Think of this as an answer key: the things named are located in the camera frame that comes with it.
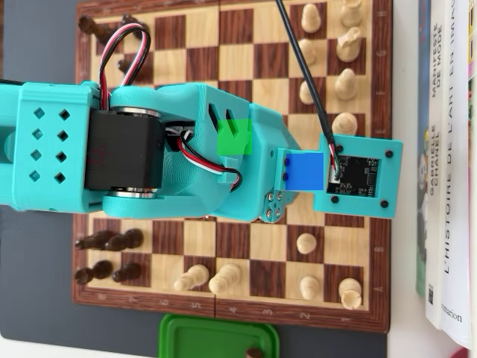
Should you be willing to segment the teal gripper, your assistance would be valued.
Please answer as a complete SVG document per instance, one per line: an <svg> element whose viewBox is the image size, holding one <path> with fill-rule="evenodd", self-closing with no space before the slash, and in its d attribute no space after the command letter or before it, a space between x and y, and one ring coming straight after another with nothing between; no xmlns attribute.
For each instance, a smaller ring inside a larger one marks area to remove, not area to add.
<svg viewBox="0 0 477 358"><path fill-rule="evenodd" d="M300 146L286 127L282 115L258 104L242 113L228 110L225 126L235 135L246 134L248 141L241 154L238 171L240 185L222 204L222 216L240 222L261 219L285 224L286 208L297 194L276 182L284 173L284 151Z"/></svg>

